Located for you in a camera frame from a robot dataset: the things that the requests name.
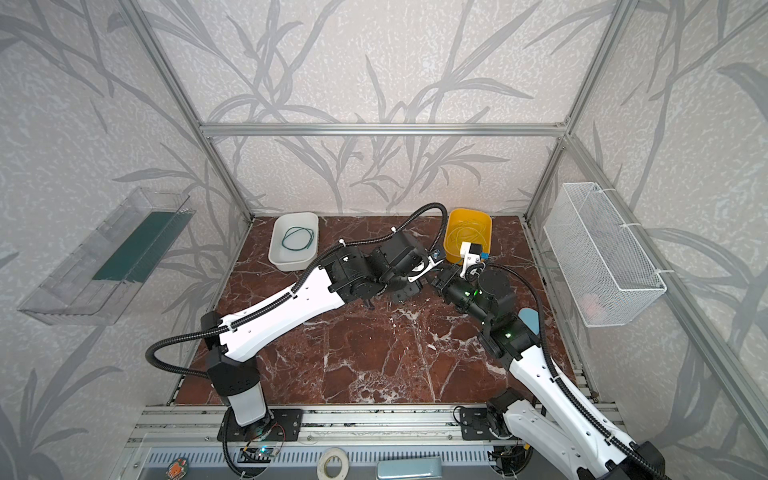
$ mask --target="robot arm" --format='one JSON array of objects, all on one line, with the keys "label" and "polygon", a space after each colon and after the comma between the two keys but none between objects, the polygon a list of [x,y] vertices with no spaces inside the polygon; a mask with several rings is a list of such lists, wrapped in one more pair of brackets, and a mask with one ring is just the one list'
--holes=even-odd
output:
[{"label": "robot arm", "polygon": [[[357,299],[372,308],[370,300],[388,290],[392,301],[401,303],[422,289],[420,277],[444,258],[439,250],[427,254],[415,238],[395,232],[371,252],[344,246],[311,270],[294,293],[291,285],[271,297],[224,317],[215,312],[202,319],[203,330],[227,330],[206,338],[209,352],[206,371],[216,392],[233,410],[235,420],[252,436],[271,426],[256,367],[256,354],[266,344],[321,313]],[[276,308],[244,323],[238,320],[261,310],[289,294]]]},{"label": "robot arm", "polygon": [[[465,257],[474,253],[478,253],[477,248],[466,249]],[[439,251],[427,253],[407,233],[395,232],[370,254],[357,247],[337,249],[311,270],[295,293],[291,286],[238,313],[204,316],[204,330],[228,327],[227,331],[205,339],[210,350],[207,375],[223,401],[231,406],[237,424],[244,427],[243,435],[258,436],[272,425],[273,417],[266,407],[256,368],[255,358],[261,348],[308,319],[345,303],[361,299],[372,308],[370,300],[384,290],[389,291],[393,301],[401,303],[421,290],[420,279],[443,257]],[[638,461],[635,457],[640,450],[630,451],[626,446],[637,447],[632,438],[600,414],[560,369],[550,365],[539,335],[515,313],[514,290],[506,275],[496,270],[477,273],[476,266],[485,265],[462,268],[449,264],[431,284],[447,303],[455,304],[460,312],[469,313],[480,322],[481,344],[533,392],[551,418],[537,414],[523,396],[507,391],[488,402],[492,430],[500,436],[514,435],[524,440],[573,480],[653,478],[644,470],[633,469],[632,461]],[[247,323],[237,322],[287,293],[290,298],[276,308]],[[586,415],[591,415],[601,427],[596,429]],[[658,468],[660,458],[663,471],[664,459],[652,445],[650,448],[651,453],[657,454],[654,467]],[[633,472],[632,476],[615,476],[626,472]]]}]

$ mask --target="yellow plastic basin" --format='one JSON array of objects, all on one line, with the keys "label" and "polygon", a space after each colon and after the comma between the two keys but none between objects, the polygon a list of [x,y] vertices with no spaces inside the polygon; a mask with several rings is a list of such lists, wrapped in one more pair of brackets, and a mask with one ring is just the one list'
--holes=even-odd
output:
[{"label": "yellow plastic basin", "polygon": [[480,243],[483,253],[491,253],[491,217],[477,210],[457,208],[448,216],[445,229],[445,258],[451,263],[462,261],[462,242]]}]

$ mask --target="transparent plastic shelf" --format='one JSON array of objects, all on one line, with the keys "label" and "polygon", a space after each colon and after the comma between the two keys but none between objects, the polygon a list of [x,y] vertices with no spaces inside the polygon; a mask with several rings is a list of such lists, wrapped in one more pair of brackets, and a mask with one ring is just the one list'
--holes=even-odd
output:
[{"label": "transparent plastic shelf", "polygon": [[19,311],[48,325],[113,325],[189,223],[188,199],[135,189]]}]

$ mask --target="green panel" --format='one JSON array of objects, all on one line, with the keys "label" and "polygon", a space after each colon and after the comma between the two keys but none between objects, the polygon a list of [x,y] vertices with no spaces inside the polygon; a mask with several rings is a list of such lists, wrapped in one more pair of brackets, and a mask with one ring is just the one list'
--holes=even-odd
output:
[{"label": "green panel", "polygon": [[93,280],[146,282],[192,213],[151,212],[109,257]]}]

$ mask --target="red marble surface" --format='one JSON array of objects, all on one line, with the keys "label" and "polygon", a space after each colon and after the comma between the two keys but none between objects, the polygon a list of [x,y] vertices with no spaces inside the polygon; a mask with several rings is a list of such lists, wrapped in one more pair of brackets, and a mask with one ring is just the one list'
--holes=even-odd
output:
[{"label": "red marble surface", "polygon": [[[321,218],[319,249],[325,250],[339,238],[378,237],[403,220]],[[428,247],[439,223],[438,217],[422,217],[409,231]],[[297,280],[296,273],[280,272],[266,258],[273,224],[274,218],[256,219],[219,302],[219,313],[247,308]],[[493,219],[491,259],[515,268],[538,290],[552,358],[573,378],[519,218]],[[535,308],[525,286],[511,283],[518,308]],[[429,285],[403,304],[390,303],[383,295],[374,299],[374,305],[376,309],[369,311],[357,301],[324,313],[263,348],[258,366],[267,402],[474,403],[485,402],[507,386],[527,392],[501,363],[485,354],[475,338],[477,321],[445,305]],[[201,344],[193,368],[203,368],[204,353]],[[176,403],[217,405],[220,400],[207,380],[188,377]]]}]

